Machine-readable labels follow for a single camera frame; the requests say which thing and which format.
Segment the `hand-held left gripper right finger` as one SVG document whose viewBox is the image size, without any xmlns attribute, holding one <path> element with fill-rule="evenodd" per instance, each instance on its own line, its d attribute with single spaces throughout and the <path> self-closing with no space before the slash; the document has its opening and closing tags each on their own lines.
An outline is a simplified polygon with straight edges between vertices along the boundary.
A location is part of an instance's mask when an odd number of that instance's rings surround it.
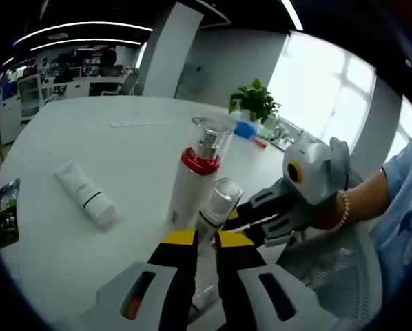
<svg viewBox="0 0 412 331">
<path fill-rule="evenodd" d="M 314 292 L 279 265 L 268 265 L 241 233 L 215 235 L 218 291 L 228 330 L 311 330 L 320 322 Z"/>
</svg>

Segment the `person's right hand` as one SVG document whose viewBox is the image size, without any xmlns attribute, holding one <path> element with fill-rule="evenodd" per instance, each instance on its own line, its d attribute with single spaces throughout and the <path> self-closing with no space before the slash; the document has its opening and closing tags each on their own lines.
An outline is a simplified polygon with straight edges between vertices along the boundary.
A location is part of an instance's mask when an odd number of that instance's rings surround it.
<svg viewBox="0 0 412 331">
<path fill-rule="evenodd" d="M 336 227 L 341 220 L 344 219 L 345 201 L 349 203 L 349 199 L 344 199 L 345 191 L 339 191 L 335 199 L 324 210 L 318 211 L 311 226 L 319 230 L 329 230 Z"/>
</svg>

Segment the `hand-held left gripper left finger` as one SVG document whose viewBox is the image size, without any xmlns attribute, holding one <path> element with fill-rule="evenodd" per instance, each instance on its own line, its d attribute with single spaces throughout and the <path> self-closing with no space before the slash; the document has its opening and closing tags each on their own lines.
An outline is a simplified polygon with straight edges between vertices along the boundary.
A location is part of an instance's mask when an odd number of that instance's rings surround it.
<svg viewBox="0 0 412 331">
<path fill-rule="evenodd" d="M 195 293 L 198 231 L 164 237 L 146 263 L 136 262 L 96 294 L 97 330 L 185 330 Z M 132 297 L 142 298 L 136 318 L 125 317 Z"/>
</svg>

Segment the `person's left hand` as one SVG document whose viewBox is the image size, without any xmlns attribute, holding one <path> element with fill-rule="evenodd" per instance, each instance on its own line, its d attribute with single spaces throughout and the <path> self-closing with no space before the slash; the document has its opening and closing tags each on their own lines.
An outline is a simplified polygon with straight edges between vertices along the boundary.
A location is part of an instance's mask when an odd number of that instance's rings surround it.
<svg viewBox="0 0 412 331">
<path fill-rule="evenodd" d="M 134 320 L 141 306 L 142 298 L 132 297 L 128 306 L 125 309 L 125 317 L 129 320 Z"/>
</svg>

